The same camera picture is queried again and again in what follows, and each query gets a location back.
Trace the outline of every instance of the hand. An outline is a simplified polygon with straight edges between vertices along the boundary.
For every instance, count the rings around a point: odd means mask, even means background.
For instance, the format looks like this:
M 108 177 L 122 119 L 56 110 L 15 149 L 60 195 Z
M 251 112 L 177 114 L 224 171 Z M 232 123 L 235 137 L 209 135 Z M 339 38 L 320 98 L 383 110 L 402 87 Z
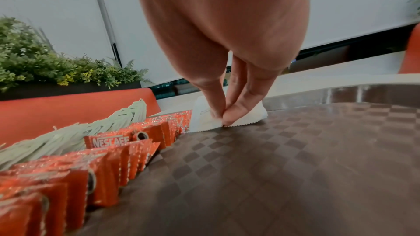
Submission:
M 231 125 L 251 111 L 296 57 L 308 25 L 309 0 L 140 0 L 147 21 L 212 115 Z M 222 85 L 233 52 L 226 98 Z

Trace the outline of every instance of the white sugar packet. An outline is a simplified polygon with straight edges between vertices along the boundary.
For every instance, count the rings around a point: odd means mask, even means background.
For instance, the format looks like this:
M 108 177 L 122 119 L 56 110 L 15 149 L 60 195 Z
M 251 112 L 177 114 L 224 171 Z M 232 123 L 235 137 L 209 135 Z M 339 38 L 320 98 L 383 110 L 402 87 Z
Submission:
M 231 126 L 249 125 L 267 118 L 267 110 L 260 101 L 247 115 Z M 222 127 L 221 119 L 214 119 L 210 114 L 210 106 L 204 96 L 198 97 L 192 109 L 191 122 L 187 133 L 201 132 Z

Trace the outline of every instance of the orange cushion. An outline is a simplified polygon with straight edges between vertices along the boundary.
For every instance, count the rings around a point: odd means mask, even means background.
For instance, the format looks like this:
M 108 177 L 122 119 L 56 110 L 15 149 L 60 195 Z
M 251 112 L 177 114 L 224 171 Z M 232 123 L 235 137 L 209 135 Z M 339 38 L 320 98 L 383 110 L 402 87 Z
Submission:
M 420 73 L 420 24 L 414 27 L 398 74 Z
M 143 99 L 147 116 L 161 111 L 149 88 L 0 101 L 0 145 L 10 146 L 75 123 L 104 119 Z

